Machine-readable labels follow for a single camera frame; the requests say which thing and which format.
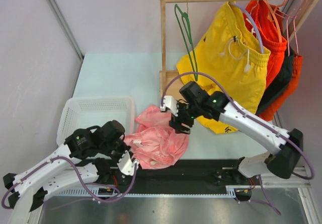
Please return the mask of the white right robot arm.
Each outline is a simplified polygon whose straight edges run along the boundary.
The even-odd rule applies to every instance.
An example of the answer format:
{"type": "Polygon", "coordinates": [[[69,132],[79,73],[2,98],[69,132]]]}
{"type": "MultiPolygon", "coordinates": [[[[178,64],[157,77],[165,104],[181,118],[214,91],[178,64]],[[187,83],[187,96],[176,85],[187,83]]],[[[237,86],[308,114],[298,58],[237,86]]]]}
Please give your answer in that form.
{"type": "Polygon", "coordinates": [[[235,183],[244,184],[251,177],[268,172],[282,179],[290,178],[303,150],[300,130],[274,126],[245,110],[238,102],[230,101],[223,92],[209,95],[196,82],[185,84],[179,92],[184,103],[164,96],[160,105],[161,111],[171,111],[169,125],[176,133],[190,134],[194,120],[203,116],[236,128],[266,149],[264,154],[239,159],[237,169],[232,171],[235,183]]]}

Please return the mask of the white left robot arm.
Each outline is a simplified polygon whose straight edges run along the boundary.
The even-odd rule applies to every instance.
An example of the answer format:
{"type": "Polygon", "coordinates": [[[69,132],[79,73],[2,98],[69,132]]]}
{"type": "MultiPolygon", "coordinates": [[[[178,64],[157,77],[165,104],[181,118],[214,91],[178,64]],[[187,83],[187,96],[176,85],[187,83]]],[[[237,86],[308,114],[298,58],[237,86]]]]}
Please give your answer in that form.
{"type": "Polygon", "coordinates": [[[4,209],[13,209],[23,194],[31,191],[30,211],[39,208],[53,195],[81,184],[92,199],[102,199],[90,191],[88,185],[110,188],[116,197],[123,197],[119,189],[109,186],[114,178],[110,162],[114,162],[124,176],[136,177],[139,161],[125,143],[125,129],[116,120],[103,126],[79,128],[67,137],[52,154],[30,169],[8,173],[3,177],[7,192],[2,198],[4,209]]]}

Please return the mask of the pink patterned shorts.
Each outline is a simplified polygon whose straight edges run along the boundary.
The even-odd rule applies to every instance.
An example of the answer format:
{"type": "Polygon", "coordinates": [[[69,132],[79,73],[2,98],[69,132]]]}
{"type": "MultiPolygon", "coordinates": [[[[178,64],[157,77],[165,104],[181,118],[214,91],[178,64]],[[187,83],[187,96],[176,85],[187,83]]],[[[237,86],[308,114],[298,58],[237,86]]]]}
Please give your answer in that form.
{"type": "Polygon", "coordinates": [[[144,170],[164,169],[173,166],[186,152],[189,136],[176,134],[169,126],[170,112],[161,112],[156,105],[150,105],[135,118],[138,128],[125,136],[140,166],[144,170]]]}

